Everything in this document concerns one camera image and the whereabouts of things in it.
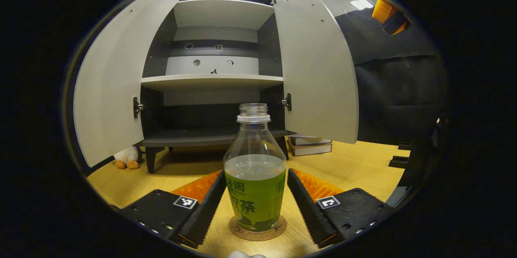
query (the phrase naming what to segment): stuffed duck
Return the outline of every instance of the stuffed duck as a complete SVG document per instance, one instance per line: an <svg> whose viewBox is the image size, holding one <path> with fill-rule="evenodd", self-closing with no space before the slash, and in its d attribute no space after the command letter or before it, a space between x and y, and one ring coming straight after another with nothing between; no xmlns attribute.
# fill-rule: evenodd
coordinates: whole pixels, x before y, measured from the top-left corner
<svg viewBox="0 0 517 258"><path fill-rule="evenodd" d="M138 164L138 150L136 147L131 146L113 155L115 157L115 166L120 169L128 168L136 169L140 166Z"/></svg>

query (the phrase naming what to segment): wooden table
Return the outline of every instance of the wooden table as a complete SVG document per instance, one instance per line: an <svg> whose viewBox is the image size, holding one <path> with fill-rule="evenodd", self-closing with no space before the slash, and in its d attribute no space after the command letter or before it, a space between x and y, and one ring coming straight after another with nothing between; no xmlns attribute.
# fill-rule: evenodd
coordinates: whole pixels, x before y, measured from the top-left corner
<svg viewBox="0 0 517 258"><path fill-rule="evenodd" d="M88 177L92 186L107 203L125 207L151 190L171 191L223 168L222 157L228 145L174 148L156 156L156 172L149 174L142 164L137 170L120 170L113 162ZM293 157L289 150L288 168L295 168L326 180L343 190L362 188L386 201L404 172L388 167L393 155L409 156L397 146L357 142L354 145L334 142L331 153ZM218 258L226 258L239 250L249 255L268 258L293 258L318 251L312 242L291 191L286 186L282 215L288 220L286 231L279 237L262 242L237 238L230 233L228 221L233 217L229 196L225 192L208 229L203 245L197 249Z"/></svg>

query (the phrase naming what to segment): metal bracket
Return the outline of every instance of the metal bracket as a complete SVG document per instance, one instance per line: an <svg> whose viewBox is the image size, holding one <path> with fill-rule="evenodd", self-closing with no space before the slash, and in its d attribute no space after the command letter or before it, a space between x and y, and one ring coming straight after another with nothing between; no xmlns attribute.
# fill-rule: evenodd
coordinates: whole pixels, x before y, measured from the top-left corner
<svg viewBox="0 0 517 258"><path fill-rule="evenodd" d="M133 117L138 118L138 112L139 111L144 111L145 110L145 106L144 104L139 104L138 103L138 98L136 96L133 97Z"/></svg>
<svg viewBox="0 0 517 258"><path fill-rule="evenodd" d="M282 105L285 105L286 107L288 107L288 111L292 110L290 92L288 92L288 96L286 97L286 99L282 100Z"/></svg>

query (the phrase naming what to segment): plastic bottle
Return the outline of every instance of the plastic bottle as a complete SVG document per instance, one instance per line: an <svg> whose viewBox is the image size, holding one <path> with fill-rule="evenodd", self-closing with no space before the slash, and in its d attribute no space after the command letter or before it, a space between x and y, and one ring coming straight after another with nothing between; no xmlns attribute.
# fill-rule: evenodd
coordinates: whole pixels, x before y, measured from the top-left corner
<svg viewBox="0 0 517 258"><path fill-rule="evenodd" d="M224 157L231 205L244 229L271 230L280 217L286 155L267 128L266 104L241 104L237 122L240 130Z"/></svg>

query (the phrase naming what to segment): stack of books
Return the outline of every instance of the stack of books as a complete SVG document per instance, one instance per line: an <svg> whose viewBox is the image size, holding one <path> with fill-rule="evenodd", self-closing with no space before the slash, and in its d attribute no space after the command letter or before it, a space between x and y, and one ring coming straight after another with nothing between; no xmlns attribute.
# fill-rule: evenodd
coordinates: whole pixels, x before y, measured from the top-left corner
<svg viewBox="0 0 517 258"><path fill-rule="evenodd" d="M305 135L291 135L288 138L292 155L312 155L332 151L332 140Z"/></svg>

